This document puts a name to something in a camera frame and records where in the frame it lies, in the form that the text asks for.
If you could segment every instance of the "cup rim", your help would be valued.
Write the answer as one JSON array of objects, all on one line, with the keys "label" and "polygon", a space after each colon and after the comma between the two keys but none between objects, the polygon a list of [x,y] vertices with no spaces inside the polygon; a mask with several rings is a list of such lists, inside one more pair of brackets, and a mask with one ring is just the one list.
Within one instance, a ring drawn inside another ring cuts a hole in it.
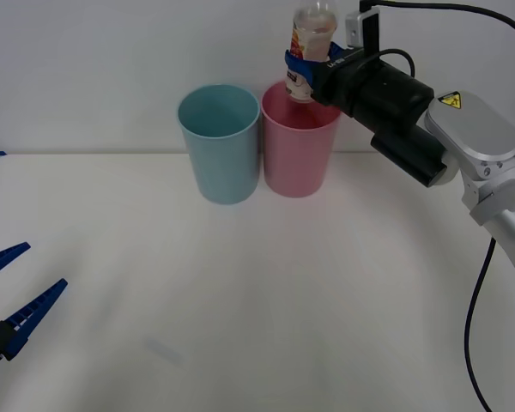
[{"label": "cup rim", "polygon": [[[218,137],[203,136],[203,135],[199,135],[198,133],[195,133],[194,131],[191,131],[191,130],[187,129],[181,123],[181,120],[179,120],[179,109],[181,108],[181,105],[183,104],[185,99],[187,99],[190,95],[192,95],[192,94],[194,94],[196,92],[200,92],[201,90],[204,90],[206,88],[216,88],[218,86],[229,86],[230,88],[237,88],[238,90],[242,90],[243,92],[248,93],[254,99],[254,101],[256,102],[256,105],[257,105],[256,117],[244,129],[239,130],[236,133],[233,133],[231,135],[226,135],[226,136],[218,136]],[[179,127],[181,127],[183,130],[191,133],[191,135],[193,135],[195,137],[199,137],[201,139],[206,139],[206,140],[223,140],[223,139],[228,139],[228,138],[231,138],[231,137],[236,137],[236,136],[240,135],[241,133],[244,133],[245,131],[248,131],[249,129],[251,129],[254,126],[254,124],[256,124],[256,122],[259,120],[259,115],[260,114],[261,114],[261,104],[260,104],[258,98],[256,97],[256,95],[254,93],[252,93],[250,90],[248,90],[247,88],[243,88],[242,86],[239,86],[239,85],[236,85],[236,84],[232,84],[232,83],[211,83],[211,84],[205,84],[203,86],[195,88],[194,90],[192,90],[188,94],[186,94],[185,97],[183,99],[181,99],[181,101],[178,104],[178,109],[176,111],[176,118],[178,119]]]},{"label": "cup rim", "polygon": [[328,124],[325,124],[324,126],[320,126],[320,127],[315,127],[313,129],[295,129],[294,127],[289,127],[289,126],[285,126],[284,124],[281,124],[281,123],[278,123],[276,120],[274,120],[269,114],[267,114],[267,112],[265,111],[265,107],[264,107],[264,98],[265,98],[265,95],[267,94],[267,92],[269,92],[274,86],[276,86],[277,84],[280,84],[280,83],[283,83],[284,81],[281,80],[279,82],[276,82],[276,83],[273,83],[271,84],[267,90],[265,90],[265,93],[263,96],[261,96],[261,101],[260,101],[260,107],[261,107],[261,113],[272,123],[274,124],[275,126],[278,126],[284,130],[289,130],[289,131],[296,131],[298,133],[310,133],[310,132],[315,132],[317,130],[322,130],[322,129],[326,129],[328,127],[331,127],[335,122],[338,122],[340,117],[342,116],[342,111],[341,110],[338,110],[338,114],[336,116],[336,118],[334,120],[332,120],[330,123]]}]

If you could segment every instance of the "yellow warning label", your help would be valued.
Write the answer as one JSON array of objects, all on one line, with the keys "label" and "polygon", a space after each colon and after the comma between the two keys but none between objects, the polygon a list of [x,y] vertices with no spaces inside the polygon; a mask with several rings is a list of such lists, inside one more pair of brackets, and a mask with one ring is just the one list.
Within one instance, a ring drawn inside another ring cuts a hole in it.
[{"label": "yellow warning label", "polygon": [[454,107],[455,109],[462,108],[462,96],[458,92],[450,93],[446,96],[439,97],[439,101],[441,103],[445,103],[450,107]]}]

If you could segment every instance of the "bottle label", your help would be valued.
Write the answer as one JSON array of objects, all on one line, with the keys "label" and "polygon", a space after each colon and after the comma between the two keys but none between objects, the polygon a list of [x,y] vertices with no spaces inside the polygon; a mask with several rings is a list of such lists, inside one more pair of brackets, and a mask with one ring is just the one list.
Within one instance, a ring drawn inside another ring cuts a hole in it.
[{"label": "bottle label", "polygon": [[[297,58],[323,62],[328,57],[330,40],[334,30],[314,33],[303,30],[294,24],[292,30],[292,41],[290,43],[290,53]],[[300,102],[312,101],[312,89],[305,77],[288,70],[286,74],[286,91],[294,100]]]}]

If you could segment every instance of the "blue clamp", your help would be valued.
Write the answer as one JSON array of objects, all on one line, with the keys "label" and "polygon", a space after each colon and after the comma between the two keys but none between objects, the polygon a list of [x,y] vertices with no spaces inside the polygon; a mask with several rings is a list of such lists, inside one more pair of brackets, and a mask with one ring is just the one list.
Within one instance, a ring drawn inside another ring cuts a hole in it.
[{"label": "blue clamp", "polygon": [[[336,60],[337,57],[343,52],[345,52],[345,49],[342,49],[333,41],[330,43],[330,49],[328,50],[328,57],[330,58],[330,61]],[[312,72],[318,64],[323,63],[297,58],[296,56],[290,53],[290,50],[286,50],[286,52],[284,53],[284,61],[286,62],[289,70],[292,70],[293,72],[298,73],[301,76],[304,76],[309,86],[311,86],[311,88],[313,80]]]},{"label": "blue clamp", "polygon": [[[30,247],[25,242],[0,251],[0,270],[29,250]],[[66,287],[67,281],[61,279],[21,310],[6,320],[0,321],[0,360],[4,357],[11,361],[19,354],[25,343],[27,343],[28,337],[33,333],[33,330],[52,308]]]}]

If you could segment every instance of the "white table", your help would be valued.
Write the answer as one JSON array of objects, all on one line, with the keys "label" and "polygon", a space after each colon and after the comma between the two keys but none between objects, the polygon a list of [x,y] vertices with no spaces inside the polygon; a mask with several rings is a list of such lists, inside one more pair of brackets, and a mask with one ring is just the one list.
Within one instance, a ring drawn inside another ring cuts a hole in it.
[{"label": "white table", "polygon": [[[461,183],[335,154],[305,199],[208,203],[182,154],[0,159],[0,320],[69,286],[12,362],[0,412],[480,411],[464,316],[488,234]],[[472,357],[515,412],[515,269],[495,253]]]}]

